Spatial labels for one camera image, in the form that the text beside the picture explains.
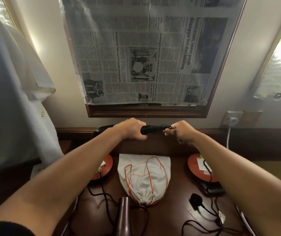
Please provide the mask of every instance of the drawstring bag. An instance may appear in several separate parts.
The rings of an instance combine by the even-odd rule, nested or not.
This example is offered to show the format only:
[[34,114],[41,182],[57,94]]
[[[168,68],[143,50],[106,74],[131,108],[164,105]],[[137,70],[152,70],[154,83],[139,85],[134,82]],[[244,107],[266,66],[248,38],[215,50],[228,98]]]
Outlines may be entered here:
[[171,178],[171,161],[166,156],[120,154],[118,172],[127,194],[140,205],[158,203]]

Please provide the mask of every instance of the hand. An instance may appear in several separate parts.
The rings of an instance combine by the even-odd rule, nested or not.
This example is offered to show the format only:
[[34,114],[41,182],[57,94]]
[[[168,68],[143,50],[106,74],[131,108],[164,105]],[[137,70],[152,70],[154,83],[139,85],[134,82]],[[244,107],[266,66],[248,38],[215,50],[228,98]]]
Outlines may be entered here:
[[146,123],[135,118],[127,119],[119,124],[114,125],[112,128],[116,128],[122,134],[123,139],[136,139],[136,140],[146,140],[147,136],[140,133],[142,126]]
[[194,137],[199,131],[195,130],[190,124],[185,121],[179,121],[171,125],[172,129],[163,130],[166,136],[174,135],[179,143],[192,144]]

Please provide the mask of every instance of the sticker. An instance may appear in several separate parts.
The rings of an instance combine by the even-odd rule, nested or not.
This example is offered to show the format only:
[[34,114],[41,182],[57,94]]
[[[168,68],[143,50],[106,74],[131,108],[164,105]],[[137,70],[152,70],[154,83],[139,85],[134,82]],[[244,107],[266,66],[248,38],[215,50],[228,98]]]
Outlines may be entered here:
[[224,214],[222,214],[221,211],[218,211],[218,214],[219,214],[219,218],[221,220],[221,223],[223,224],[226,220],[226,217],[224,216]]
[[[198,163],[198,168],[199,168],[200,170],[206,170],[206,171],[208,171],[207,168],[204,166],[204,159],[203,159],[203,158],[197,158],[197,163]],[[212,171],[212,169],[209,167],[209,165],[207,164],[207,162],[205,162],[205,164],[206,164],[206,166],[208,167],[208,169],[209,169],[210,171]]]
[[43,165],[40,163],[38,165],[34,165],[32,168],[32,172],[30,175],[30,179],[34,178],[37,174],[44,170]]

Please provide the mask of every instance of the forearm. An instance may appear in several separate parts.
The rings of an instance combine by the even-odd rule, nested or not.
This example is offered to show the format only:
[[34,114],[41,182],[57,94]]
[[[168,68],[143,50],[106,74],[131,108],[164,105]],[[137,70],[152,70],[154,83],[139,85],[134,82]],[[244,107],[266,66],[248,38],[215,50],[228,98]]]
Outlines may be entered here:
[[254,163],[226,149],[200,132],[192,143],[205,158],[231,199],[264,232],[269,224],[281,228],[281,181]]
[[15,209],[19,214],[30,210],[34,215],[39,214],[39,217],[47,215],[47,220],[51,221],[48,222],[48,225],[55,227],[96,173],[104,157],[121,140],[120,133],[114,128],[109,128],[96,138],[66,154],[31,179],[0,206],[0,220],[10,221],[12,218],[19,217],[18,223],[30,225],[30,222],[24,222],[28,221],[24,216],[13,217]]

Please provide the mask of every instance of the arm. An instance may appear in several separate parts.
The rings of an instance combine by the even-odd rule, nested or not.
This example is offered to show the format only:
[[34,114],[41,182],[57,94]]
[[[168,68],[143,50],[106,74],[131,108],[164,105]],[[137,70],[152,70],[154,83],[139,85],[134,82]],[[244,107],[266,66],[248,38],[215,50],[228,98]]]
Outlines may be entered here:
[[281,235],[281,180],[180,121],[165,130],[194,145],[233,202],[264,236]]
[[146,123],[128,119],[76,148],[27,182],[0,206],[0,221],[52,235],[71,203],[87,186],[104,157],[125,138],[145,140]]

